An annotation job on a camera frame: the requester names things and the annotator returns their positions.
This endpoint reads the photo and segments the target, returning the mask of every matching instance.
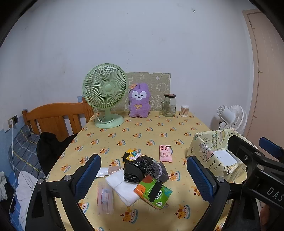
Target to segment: door frame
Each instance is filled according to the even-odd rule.
[[[252,54],[253,54],[253,69],[254,69],[252,99],[251,99],[251,104],[250,104],[250,110],[248,113],[247,124],[243,132],[243,136],[247,137],[251,124],[252,124],[253,117],[254,117],[257,94],[258,94],[258,81],[259,81],[259,63],[258,63],[257,46],[256,46],[255,37],[254,37],[254,32],[253,32],[254,28],[252,27],[248,16],[251,14],[258,14],[262,12],[259,9],[253,9],[253,10],[242,11],[242,13],[245,17],[245,21],[246,21],[249,35],[250,35],[250,41],[252,45]]]

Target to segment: cotton swab container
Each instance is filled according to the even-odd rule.
[[[189,111],[189,106],[183,104],[183,105],[181,106],[181,109],[180,109],[180,116],[182,116],[182,117],[188,117],[188,111]]]

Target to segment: stuffed animal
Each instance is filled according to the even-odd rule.
[[[151,109],[149,104],[150,92],[146,83],[138,83],[134,89],[129,92],[129,117],[148,117],[148,112]]]

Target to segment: yellow tablecloth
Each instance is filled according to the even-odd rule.
[[[114,213],[97,215],[97,184],[104,178],[95,179],[84,200],[79,202],[92,226],[99,231],[151,231],[151,230],[192,230],[197,224],[208,202],[203,201],[186,168],[186,153],[196,132],[209,128],[189,113],[167,118],[159,112],[151,112],[148,118],[129,118],[127,112],[121,112],[125,122],[119,127],[100,129],[95,127],[93,119],[86,124],[77,137],[52,168],[47,181],[62,179],[73,174],[93,153],[101,156],[102,167],[122,165],[122,155],[128,149],[140,149],[140,152],[159,160],[159,145],[171,145],[172,163],[164,163],[169,180],[164,185],[173,193],[168,199],[168,207],[155,209],[142,199],[129,208],[114,192]],[[73,230],[63,209],[60,199],[57,206],[66,227]]]

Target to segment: blue gripper pad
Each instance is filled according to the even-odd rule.
[[[203,167],[200,161],[191,156],[187,159],[187,170],[198,188],[203,200],[211,203],[217,189],[217,183],[209,170]]]
[[[281,148],[265,137],[259,139],[259,146],[275,158],[282,156]]]
[[[72,192],[77,202],[84,199],[101,167],[101,157],[93,154],[84,166],[79,167],[73,174]]]

